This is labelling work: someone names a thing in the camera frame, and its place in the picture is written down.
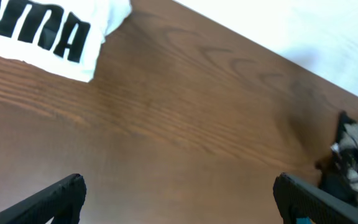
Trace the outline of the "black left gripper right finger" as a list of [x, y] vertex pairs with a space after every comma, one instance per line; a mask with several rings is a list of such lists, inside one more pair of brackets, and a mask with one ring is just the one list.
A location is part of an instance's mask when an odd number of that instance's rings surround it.
[[285, 224], [296, 223], [299, 218], [315, 223], [358, 224], [358, 208], [291, 174], [276, 177], [273, 196]]

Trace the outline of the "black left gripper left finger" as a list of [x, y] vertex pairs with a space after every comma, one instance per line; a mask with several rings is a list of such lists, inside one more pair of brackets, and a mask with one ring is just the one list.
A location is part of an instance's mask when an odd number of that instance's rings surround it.
[[77, 224], [86, 198], [82, 175], [71, 174], [0, 212], [0, 224]]

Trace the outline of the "white t-shirt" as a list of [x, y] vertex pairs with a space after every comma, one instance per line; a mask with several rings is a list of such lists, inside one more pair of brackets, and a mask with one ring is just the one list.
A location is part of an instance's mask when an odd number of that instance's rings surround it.
[[90, 82], [130, 0], [0, 0], [0, 57]]

